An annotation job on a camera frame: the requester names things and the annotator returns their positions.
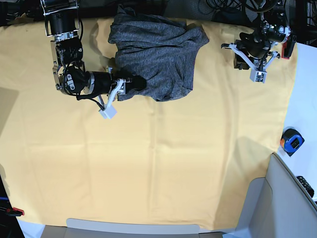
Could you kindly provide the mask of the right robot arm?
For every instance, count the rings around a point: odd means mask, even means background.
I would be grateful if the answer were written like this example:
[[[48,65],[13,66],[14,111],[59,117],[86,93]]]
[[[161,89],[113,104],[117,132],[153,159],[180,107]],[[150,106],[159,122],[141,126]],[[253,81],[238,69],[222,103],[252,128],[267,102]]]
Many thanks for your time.
[[[41,6],[46,36],[53,37],[53,76],[58,91],[77,100],[93,101],[100,111],[105,111],[117,95],[146,88],[144,78],[123,70],[113,73],[109,66],[105,71],[86,70],[81,42],[84,29],[78,1],[43,0]]]

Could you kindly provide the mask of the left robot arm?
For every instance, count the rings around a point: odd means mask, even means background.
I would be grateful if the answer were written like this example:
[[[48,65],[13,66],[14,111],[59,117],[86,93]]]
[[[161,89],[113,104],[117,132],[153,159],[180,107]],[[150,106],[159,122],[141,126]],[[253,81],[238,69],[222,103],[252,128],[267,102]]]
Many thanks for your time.
[[[264,72],[279,54],[272,51],[273,46],[287,42],[291,29],[282,0],[257,0],[258,14],[253,33],[239,34],[234,43],[222,44],[221,48],[235,53],[234,68],[252,69]]]

